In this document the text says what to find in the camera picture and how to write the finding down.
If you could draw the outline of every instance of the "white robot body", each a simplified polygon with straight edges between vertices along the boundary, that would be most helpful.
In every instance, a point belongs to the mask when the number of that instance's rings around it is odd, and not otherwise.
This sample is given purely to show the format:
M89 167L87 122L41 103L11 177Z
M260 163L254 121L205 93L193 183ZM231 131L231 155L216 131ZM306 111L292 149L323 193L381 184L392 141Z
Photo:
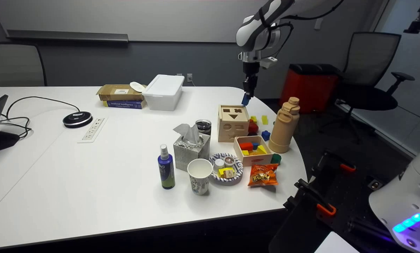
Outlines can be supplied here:
M400 246L420 252L420 155L368 202Z

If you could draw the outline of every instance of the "cup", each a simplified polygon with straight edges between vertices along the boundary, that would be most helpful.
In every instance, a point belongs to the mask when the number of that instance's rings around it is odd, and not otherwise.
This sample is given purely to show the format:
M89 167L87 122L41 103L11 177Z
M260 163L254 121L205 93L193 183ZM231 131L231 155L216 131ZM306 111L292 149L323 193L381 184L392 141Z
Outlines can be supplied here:
M187 165L193 191L198 195L209 194L209 177L214 173L212 163L207 159L194 159Z
M201 134L211 136L211 121L198 120L195 121L195 125Z

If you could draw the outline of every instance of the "plastic bottle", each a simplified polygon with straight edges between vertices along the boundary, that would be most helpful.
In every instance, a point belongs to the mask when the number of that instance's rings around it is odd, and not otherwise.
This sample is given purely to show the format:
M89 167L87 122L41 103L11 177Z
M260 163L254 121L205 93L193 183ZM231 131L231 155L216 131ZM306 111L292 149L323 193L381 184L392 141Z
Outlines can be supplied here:
M277 114L274 129L268 141L268 148L278 153L290 150L291 139L294 136L297 124L299 120L299 98L290 97L282 103L281 110Z
M173 188L176 186L173 156L169 153L167 146L160 146L162 153L157 156L159 173L162 176L163 188Z

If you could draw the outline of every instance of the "small bowl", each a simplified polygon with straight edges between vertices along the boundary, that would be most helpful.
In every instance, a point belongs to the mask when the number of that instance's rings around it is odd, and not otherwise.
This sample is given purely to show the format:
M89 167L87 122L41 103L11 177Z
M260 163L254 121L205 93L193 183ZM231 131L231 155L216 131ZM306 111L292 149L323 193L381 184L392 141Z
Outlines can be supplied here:
M221 177L219 173L218 173L218 166L216 166L216 160L226 160L229 165L225 163L226 167L233 167L236 170L236 174L233 177ZM214 173L212 173L212 179L216 181L216 183L223 183L223 184L232 184L232 183L238 183L240 179L242 179L242 174L243 174L243 166L242 163L239 162L239 159L233 155L229 155L229 153L216 153L214 155L209 162L212 163L214 166Z

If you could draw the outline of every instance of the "blue bottle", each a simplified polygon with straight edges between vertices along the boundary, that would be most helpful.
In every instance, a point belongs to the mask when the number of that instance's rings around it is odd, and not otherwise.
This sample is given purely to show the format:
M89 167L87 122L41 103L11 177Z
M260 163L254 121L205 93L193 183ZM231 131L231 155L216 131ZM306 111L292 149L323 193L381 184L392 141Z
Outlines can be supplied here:
M176 186L173 156L167 152L167 146L162 145L162 153L157 158L159 173L162 176L163 188L173 188Z

